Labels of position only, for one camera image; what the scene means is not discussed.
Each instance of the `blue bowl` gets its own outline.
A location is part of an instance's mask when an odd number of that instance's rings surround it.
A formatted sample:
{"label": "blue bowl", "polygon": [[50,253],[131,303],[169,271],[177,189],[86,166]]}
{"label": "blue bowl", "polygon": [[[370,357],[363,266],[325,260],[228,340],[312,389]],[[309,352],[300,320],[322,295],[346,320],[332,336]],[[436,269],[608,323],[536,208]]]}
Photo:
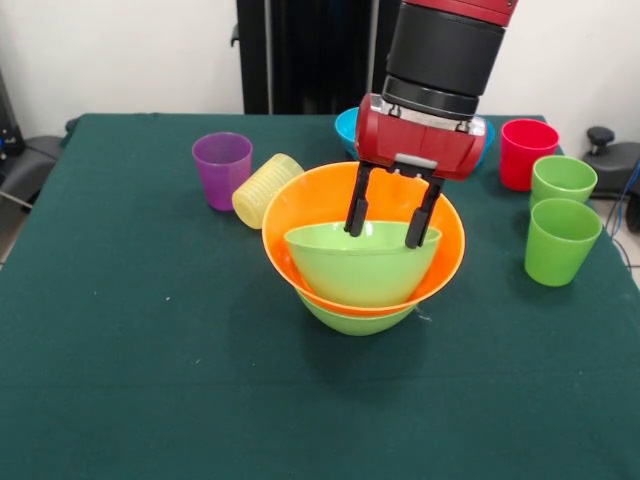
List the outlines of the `blue bowl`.
{"label": "blue bowl", "polygon": [[336,132],[340,136],[342,145],[347,151],[349,156],[353,159],[358,159],[358,152],[356,152],[356,122],[358,121],[358,107],[345,110],[338,118],[336,118]]}
{"label": "blue bowl", "polygon": [[478,160],[478,163],[476,163],[476,166],[473,168],[474,171],[480,168],[480,166],[484,163],[484,157],[487,156],[487,152],[489,151],[489,149],[491,148],[491,145],[493,145],[493,142],[496,139],[495,127],[486,118],[484,120],[485,122],[487,122],[487,141],[484,144],[484,150],[482,150],[482,156],[480,157],[480,160]]}

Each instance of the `purple cup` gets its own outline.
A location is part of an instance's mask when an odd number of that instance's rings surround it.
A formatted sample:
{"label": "purple cup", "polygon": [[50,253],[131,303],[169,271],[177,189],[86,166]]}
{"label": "purple cup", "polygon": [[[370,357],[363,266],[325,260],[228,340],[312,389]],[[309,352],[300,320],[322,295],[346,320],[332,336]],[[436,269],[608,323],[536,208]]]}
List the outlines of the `purple cup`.
{"label": "purple cup", "polygon": [[191,151],[209,206],[222,212],[233,210],[233,192],[251,175],[249,139],[237,133],[212,133],[196,141]]}

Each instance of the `cup rim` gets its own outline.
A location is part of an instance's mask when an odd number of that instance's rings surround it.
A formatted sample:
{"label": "cup rim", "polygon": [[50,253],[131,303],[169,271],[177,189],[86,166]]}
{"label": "cup rim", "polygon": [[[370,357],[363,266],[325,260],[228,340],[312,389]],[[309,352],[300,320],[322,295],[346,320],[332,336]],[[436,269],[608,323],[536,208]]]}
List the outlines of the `cup rim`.
{"label": "cup rim", "polygon": [[[600,229],[598,230],[597,233],[591,235],[590,237],[587,238],[583,238],[581,240],[572,240],[570,238],[562,238],[559,237],[557,235],[552,235],[551,233],[549,233],[546,229],[544,229],[540,223],[538,223],[536,221],[536,217],[535,217],[535,212],[537,210],[539,210],[541,207],[544,207],[550,203],[557,203],[557,204],[573,204],[578,206],[579,209],[582,209],[583,211],[589,212],[589,216],[596,220],[597,223],[600,225]],[[531,222],[535,223],[536,227],[538,227],[538,230],[543,233],[546,237],[560,241],[560,242],[564,242],[564,243],[569,243],[569,244],[582,244],[582,243],[589,243],[592,241],[595,241],[598,239],[598,237],[602,234],[602,229],[604,228],[602,225],[602,221],[600,220],[600,217],[598,216],[598,214],[589,206],[585,205],[584,203],[580,203],[580,202],[576,202],[575,200],[571,200],[569,198],[547,198],[546,200],[541,200],[540,202],[536,203],[534,205],[534,207],[531,209]]]}
{"label": "cup rim", "polygon": [[[196,155],[196,147],[201,144],[204,143],[205,141],[213,138],[213,137],[222,137],[222,136],[233,136],[236,137],[240,140],[243,141],[243,143],[245,143],[246,146],[249,147],[248,152],[238,158],[237,160],[234,160],[233,162],[227,162],[227,163],[213,163],[213,162],[206,162],[204,160],[202,160],[200,157],[198,157]],[[198,162],[201,165],[208,165],[208,166],[213,166],[213,167],[226,167],[228,165],[235,165],[237,163],[242,162],[243,160],[245,160],[247,157],[253,155],[253,143],[251,143],[251,140],[249,140],[249,138],[247,138],[246,136],[242,135],[241,133],[236,133],[236,132],[214,132],[214,133],[208,133],[200,138],[198,138],[195,142],[193,142],[193,145],[191,146],[191,156],[194,158],[194,160],[196,162]]]}
{"label": "cup rim", "polygon": [[[544,146],[544,147],[529,147],[527,145],[521,144],[520,142],[516,142],[515,140],[513,140],[510,136],[508,136],[505,133],[505,130],[509,126],[513,125],[514,123],[535,123],[535,124],[538,124],[538,125],[544,125],[545,127],[549,128],[554,133],[554,135],[556,137],[555,141],[553,143],[547,145],[547,146]],[[535,118],[514,118],[513,120],[509,120],[507,123],[505,123],[502,126],[502,137],[504,139],[508,140],[509,142],[513,143],[514,145],[516,145],[516,146],[518,146],[520,148],[526,149],[526,150],[534,150],[534,151],[536,151],[536,150],[548,150],[551,147],[558,148],[558,145],[560,145],[560,134],[558,133],[558,131],[555,128],[553,128],[551,125],[549,125],[547,122],[543,122],[541,120],[536,120]]]}
{"label": "cup rim", "polygon": [[[583,188],[564,188],[564,187],[558,187],[557,185],[554,185],[550,182],[548,182],[547,180],[545,180],[539,173],[538,173],[538,166],[541,165],[542,163],[544,163],[544,161],[549,160],[551,158],[562,158],[563,160],[570,160],[571,163],[579,163],[580,165],[584,166],[587,168],[587,170],[589,170],[589,172],[591,174],[593,174],[593,181],[591,182],[591,184],[588,187],[583,187]],[[584,193],[584,192],[588,192],[590,190],[593,190],[594,188],[596,188],[596,185],[598,184],[598,173],[593,169],[593,167],[591,167],[591,165],[589,165],[587,162],[580,160],[579,158],[575,158],[572,157],[570,155],[547,155],[545,157],[539,158],[538,160],[536,160],[536,163],[533,165],[533,175],[540,180],[540,182],[542,182],[544,185],[546,185],[547,187],[551,187],[555,190],[559,190],[561,192],[566,192],[566,193]]]}

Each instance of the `black knob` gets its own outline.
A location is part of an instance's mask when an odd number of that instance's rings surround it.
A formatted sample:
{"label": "black knob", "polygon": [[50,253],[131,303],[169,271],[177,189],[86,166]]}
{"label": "black knob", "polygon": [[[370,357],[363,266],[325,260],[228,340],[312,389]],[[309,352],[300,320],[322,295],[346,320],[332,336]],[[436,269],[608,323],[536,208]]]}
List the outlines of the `black knob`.
{"label": "black knob", "polygon": [[591,144],[596,147],[606,147],[616,139],[613,130],[606,127],[592,127],[587,131],[587,136]]}

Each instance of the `red cup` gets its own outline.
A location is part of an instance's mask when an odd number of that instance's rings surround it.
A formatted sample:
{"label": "red cup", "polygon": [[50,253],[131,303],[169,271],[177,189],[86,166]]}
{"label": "red cup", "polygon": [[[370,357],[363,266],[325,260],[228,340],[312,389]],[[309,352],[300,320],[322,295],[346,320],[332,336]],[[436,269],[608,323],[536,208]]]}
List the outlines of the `red cup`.
{"label": "red cup", "polygon": [[531,190],[533,164],[553,155],[560,143],[560,135],[550,125],[530,118],[519,118],[502,127],[500,180],[518,192]]}

